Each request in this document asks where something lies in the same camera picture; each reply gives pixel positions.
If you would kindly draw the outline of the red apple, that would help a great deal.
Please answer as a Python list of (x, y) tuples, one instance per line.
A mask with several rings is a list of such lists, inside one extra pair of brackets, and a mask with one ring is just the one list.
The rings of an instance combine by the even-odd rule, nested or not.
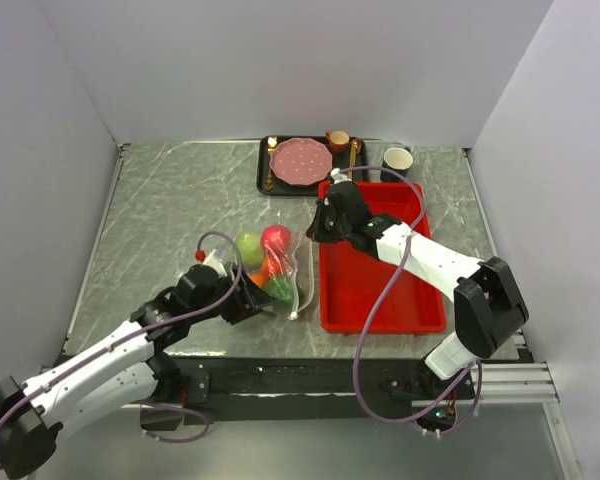
[(260, 238), (262, 248), (267, 252), (283, 254), (292, 243), (292, 232), (289, 228), (276, 224), (266, 227)]

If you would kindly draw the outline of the clear zip top bag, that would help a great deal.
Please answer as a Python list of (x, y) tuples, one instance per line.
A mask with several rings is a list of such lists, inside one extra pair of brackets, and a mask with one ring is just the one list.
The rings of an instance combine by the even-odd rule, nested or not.
[(269, 224), (240, 231), (233, 247), (220, 243), (216, 253), (226, 267), (243, 261), (243, 274), (272, 298), (267, 309), (296, 321), (315, 292), (314, 255), (309, 239), (282, 225)]

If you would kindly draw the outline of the orange tangerine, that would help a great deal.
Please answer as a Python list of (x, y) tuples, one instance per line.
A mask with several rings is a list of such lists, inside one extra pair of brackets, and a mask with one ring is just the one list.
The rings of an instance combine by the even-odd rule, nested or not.
[(250, 280), (259, 288), (263, 289), (268, 282), (268, 277), (260, 272), (249, 274)]

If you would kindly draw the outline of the red yellow peach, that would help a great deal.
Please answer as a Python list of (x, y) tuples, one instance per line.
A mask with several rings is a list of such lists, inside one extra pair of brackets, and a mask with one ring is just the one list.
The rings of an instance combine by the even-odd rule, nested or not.
[(261, 273), (268, 276), (279, 275), (283, 272), (284, 265), (274, 255), (267, 255), (261, 266)]

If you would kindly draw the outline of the light green cabbage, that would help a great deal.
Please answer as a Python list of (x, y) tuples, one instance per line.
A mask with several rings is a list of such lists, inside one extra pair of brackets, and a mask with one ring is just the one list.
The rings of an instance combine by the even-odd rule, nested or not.
[(259, 268), (262, 265), (265, 252), (261, 245), (261, 235), (258, 232), (241, 232), (235, 238), (235, 243), (246, 267)]

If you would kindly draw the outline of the green bell pepper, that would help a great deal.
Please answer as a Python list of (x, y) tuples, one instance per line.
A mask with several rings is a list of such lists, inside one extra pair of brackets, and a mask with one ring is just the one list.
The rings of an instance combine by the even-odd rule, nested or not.
[(274, 300), (285, 305), (294, 303), (297, 297), (297, 288), (291, 277), (284, 274), (272, 276), (264, 286), (264, 291)]

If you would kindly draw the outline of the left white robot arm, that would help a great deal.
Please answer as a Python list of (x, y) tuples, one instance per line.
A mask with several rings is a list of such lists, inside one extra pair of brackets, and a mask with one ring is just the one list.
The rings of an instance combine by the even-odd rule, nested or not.
[(238, 268), (195, 265), (82, 353), (22, 383), (1, 380), (0, 471), (21, 479), (54, 454), (60, 437), (125, 404), (178, 396), (181, 372), (166, 349), (199, 322), (235, 325), (273, 302)]

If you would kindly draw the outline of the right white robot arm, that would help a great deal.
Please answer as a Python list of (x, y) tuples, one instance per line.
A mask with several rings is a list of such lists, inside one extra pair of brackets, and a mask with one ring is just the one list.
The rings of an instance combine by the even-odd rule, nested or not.
[(348, 243), (376, 263), (394, 265), (434, 287), (454, 305), (455, 330), (425, 358), (419, 390), (440, 398), (453, 376), (490, 358), (529, 319), (510, 266), (499, 257), (481, 260), (451, 250), (390, 214), (374, 214), (361, 186), (345, 177), (329, 183), (317, 201), (307, 237), (319, 244)]

